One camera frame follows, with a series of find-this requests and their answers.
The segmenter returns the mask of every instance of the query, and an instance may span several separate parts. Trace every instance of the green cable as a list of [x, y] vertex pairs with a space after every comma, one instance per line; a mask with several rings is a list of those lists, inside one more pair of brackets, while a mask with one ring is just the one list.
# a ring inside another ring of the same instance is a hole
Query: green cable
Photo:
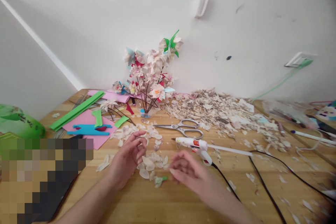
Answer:
[[282, 84], [284, 84], [289, 78], [291, 78], [294, 74], [296, 74], [301, 68], [304, 68], [308, 65], [310, 65], [313, 62], [312, 59], [305, 59], [297, 69], [295, 69], [286, 79], [284, 79], [280, 84], [276, 85], [274, 88], [272, 88], [270, 91], [267, 91], [266, 93], [263, 93], [262, 95], [259, 95], [257, 98], [254, 98], [252, 102], [255, 100], [259, 99], [260, 97], [267, 95], [268, 93], [272, 92], [273, 90], [277, 89], [280, 87]]

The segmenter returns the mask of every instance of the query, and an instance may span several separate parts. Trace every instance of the pink paper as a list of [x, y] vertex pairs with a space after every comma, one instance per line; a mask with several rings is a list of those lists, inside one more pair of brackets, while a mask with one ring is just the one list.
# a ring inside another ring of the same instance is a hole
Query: pink paper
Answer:
[[[70, 121], [69, 123], [65, 124], [63, 126], [63, 129], [66, 131], [76, 131], [75, 128], [73, 128], [73, 125], [78, 124], [96, 124], [96, 118], [91, 114], [91, 110], [85, 110], [82, 114], [77, 116], [75, 119]], [[108, 136], [91, 136], [91, 135], [84, 135], [83, 138], [93, 138], [93, 148], [99, 149], [106, 141], [110, 138], [111, 134], [113, 134], [117, 127], [114, 127], [114, 122], [110, 121], [109, 119], [105, 117], [101, 117], [103, 120], [103, 124], [111, 125], [112, 128], [106, 128], [104, 132], [109, 132], [110, 134]]]
[[[98, 91], [99, 90], [90, 90], [87, 95], [92, 96], [95, 93], [97, 93]], [[121, 95], [121, 94], [116, 94], [112, 90], [107, 90], [107, 91], [104, 91], [104, 92], [105, 92], [105, 94], [102, 97], [103, 99], [106, 99], [106, 100], [117, 99], [117, 101], [121, 102], [121, 103], [128, 102], [128, 100], [130, 99], [130, 97], [141, 99], [141, 95], [137, 95], [137, 96], [131, 96], [131, 95], [128, 95], [128, 94]]]

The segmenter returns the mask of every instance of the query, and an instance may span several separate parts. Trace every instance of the green foam strip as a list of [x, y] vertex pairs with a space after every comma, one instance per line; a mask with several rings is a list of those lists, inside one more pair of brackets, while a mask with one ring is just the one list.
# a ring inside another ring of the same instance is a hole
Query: green foam strip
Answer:
[[65, 116], [58, 119], [56, 122], [54, 122], [50, 128], [52, 130], [59, 130], [62, 128], [64, 124], [67, 124], [77, 116], [79, 116], [81, 113], [83, 113], [85, 110], [87, 110], [93, 103], [95, 103], [97, 100], [99, 100], [105, 93], [103, 91], [99, 91], [93, 96], [91, 96], [89, 99], [84, 101], [82, 104], [78, 105], [76, 108], [71, 110], [69, 113], [67, 113]]
[[102, 111], [101, 110], [96, 110], [91, 112], [92, 115], [96, 118], [96, 124], [94, 127], [102, 126], [103, 125], [103, 120], [102, 120]]
[[121, 117], [115, 124], [114, 126], [119, 128], [124, 122], [126, 122], [129, 118], [126, 116]]

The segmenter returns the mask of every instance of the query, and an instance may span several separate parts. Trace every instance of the pixelated area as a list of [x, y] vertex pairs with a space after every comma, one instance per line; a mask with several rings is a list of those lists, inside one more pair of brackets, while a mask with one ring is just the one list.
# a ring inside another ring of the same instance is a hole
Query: pixelated area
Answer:
[[0, 139], [1, 223], [50, 220], [93, 159], [93, 139]]

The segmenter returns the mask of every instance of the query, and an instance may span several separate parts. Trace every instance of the scissors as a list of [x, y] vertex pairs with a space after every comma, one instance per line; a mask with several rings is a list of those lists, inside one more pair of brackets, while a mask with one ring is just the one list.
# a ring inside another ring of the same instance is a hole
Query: scissors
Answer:
[[[184, 121], [190, 121], [192, 123], [195, 123], [196, 125], [194, 125], [194, 126], [186, 125], [186, 124], [183, 123]], [[199, 136], [197, 138], [194, 138], [194, 139], [201, 139], [204, 136], [203, 132], [197, 129], [200, 126], [200, 124], [198, 122], [194, 121], [194, 120], [191, 120], [191, 119], [182, 119], [178, 124], [170, 124], [170, 125], [157, 124], [157, 125], [153, 125], [153, 126], [157, 127], [157, 128], [167, 128], [167, 129], [177, 130], [177, 131], [181, 132], [182, 135], [184, 135], [185, 137], [188, 137], [188, 138], [189, 138], [189, 136], [186, 135], [185, 132], [198, 132], [199, 134], [201, 134], [201, 136]]]

